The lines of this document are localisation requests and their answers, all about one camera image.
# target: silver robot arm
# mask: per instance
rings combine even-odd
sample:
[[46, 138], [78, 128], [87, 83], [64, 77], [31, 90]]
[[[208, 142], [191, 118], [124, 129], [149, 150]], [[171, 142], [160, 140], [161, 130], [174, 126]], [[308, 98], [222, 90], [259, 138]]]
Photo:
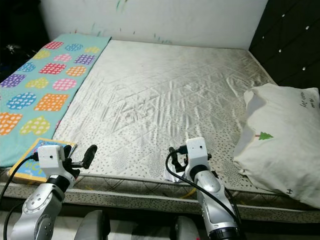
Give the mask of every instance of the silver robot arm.
[[[235, 214], [225, 195], [224, 184], [211, 172], [205, 139], [203, 137], [188, 139], [186, 146], [179, 147], [177, 152], [187, 154], [185, 178], [209, 192]], [[200, 190], [197, 190], [197, 199], [201, 204], [206, 232], [211, 240], [245, 239], [234, 217], [220, 204]]]
[[64, 148], [59, 145], [38, 148], [39, 165], [47, 181], [42, 183], [24, 202], [22, 215], [11, 233], [12, 240], [50, 240], [54, 224], [65, 199], [65, 192], [72, 188], [80, 171], [72, 168], [89, 168], [97, 146], [86, 151], [82, 162], [65, 159]]

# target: quilted mattress cover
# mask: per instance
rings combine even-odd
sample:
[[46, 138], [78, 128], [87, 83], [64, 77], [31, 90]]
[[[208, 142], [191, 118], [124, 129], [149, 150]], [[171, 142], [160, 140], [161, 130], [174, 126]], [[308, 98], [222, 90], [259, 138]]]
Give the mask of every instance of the quilted mattress cover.
[[[53, 139], [98, 151], [67, 203], [200, 213], [192, 187], [165, 181], [169, 146], [204, 137], [212, 169], [235, 197], [243, 219], [318, 223], [320, 211], [254, 187], [233, 165], [246, 122], [243, 93], [273, 80], [246, 50], [111, 40], [61, 120]], [[12, 184], [26, 198], [35, 186]]]

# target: black cable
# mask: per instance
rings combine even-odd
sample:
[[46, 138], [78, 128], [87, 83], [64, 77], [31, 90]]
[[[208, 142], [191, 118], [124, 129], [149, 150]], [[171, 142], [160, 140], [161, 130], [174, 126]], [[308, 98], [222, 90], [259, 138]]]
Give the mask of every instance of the black cable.
[[30, 160], [30, 159], [35, 159], [35, 158], [37, 158], [37, 157], [38, 157], [38, 155], [31, 155], [31, 156], [27, 157], [26, 159], [22, 160], [22, 161], [18, 164], [18, 166], [16, 166], [16, 168], [13, 170], [11, 176], [9, 177], [8, 181], [6, 181], [6, 184], [4, 185], [4, 187], [3, 187], [2, 191], [1, 191], [1, 194], [0, 194], [0, 208], [1, 208], [1, 201], [2, 201], [2, 198], [3, 198], [4, 194], [5, 194], [5, 191], [7, 190], [7, 188], [8, 188], [8, 186], [9, 186], [11, 180], [14, 178], [14, 176], [15, 176], [16, 172], [18, 171], [18, 169], [19, 169], [26, 161], [28, 161], [28, 160]]
[[174, 177], [180, 179], [181, 181], [183, 182], [186, 182], [187, 184], [190, 184], [192, 187], [198, 189], [199, 191], [203, 192], [204, 194], [206, 194], [209, 198], [211, 198], [212, 200], [214, 200], [216, 203], [218, 203], [224, 210], [226, 210], [226, 212], [228, 214], [230, 214], [230, 216], [234, 219], [234, 221], [238, 224], [238, 226], [240, 227], [241, 223], [240, 223], [240, 219], [238, 219], [236, 217], [236, 215], [226, 206], [224, 205], [223, 202], [221, 202], [218, 198], [216, 198], [215, 196], [213, 196], [210, 192], [206, 191], [205, 189], [203, 189], [202, 187], [198, 186], [197, 184], [193, 183], [192, 181], [189, 181], [188, 179], [186, 178], [183, 178], [181, 176], [179, 176], [178, 174], [175, 174], [173, 171], [171, 171], [169, 169], [169, 166], [168, 166], [168, 161], [171, 157], [172, 154], [174, 153], [177, 153], [177, 151], [171, 151], [169, 153], [169, 155], [166, 157], [166, 160], [165, 160], [165, 168], [166, 170], [171, 174], [173, 175]]
[[242, 224], [241, 222], [241, 217], [240, 217], [240, 213], [239, 213], [239, 209], [237, 204], [235, 203], [234, 197], [232, 196], [231, 192], [229, 191], [229, 189], [227, 189], [226, 187], [224, 187], [224, 190], [226, 191], [226, 193], [229, 195], [230, 197], [230, 202], [233, 204], [234, 210], [235, 210], [235, 214], [237, 216], [237, 218], [239, 219], [240, 224]]
[[15, 205], [13, 208], [11, 208], [11, 210], [7, 214], [5, 221], [4, 221], [4, 224], [3, 224], [3, 240], [7, 240], [8, 223], [9, 223], [9, 219], [10, 219], [11, 214], [14, 212], [15, 209], [22, 206], [23, 204], [24, 204], [24, 202], [21, 202], [21, 203]]

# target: black padded headboard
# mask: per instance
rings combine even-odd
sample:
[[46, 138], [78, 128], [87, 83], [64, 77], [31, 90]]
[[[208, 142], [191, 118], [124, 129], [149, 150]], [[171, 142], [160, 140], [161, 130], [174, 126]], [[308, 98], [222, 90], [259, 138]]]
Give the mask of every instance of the black padded headboard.
[[278, 85], [320, 89], [320, 0], [269, 0], [249, 50]]

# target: white pillow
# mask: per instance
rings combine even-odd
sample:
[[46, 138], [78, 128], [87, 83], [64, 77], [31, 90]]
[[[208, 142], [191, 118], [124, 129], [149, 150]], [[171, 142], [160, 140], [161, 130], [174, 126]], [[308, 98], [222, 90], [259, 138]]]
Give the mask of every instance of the white pillow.
[[320, 100], [317, 88], [267, 83], [244, 93], [247, 123], [234, 164], [259, 188], [320, 209]]

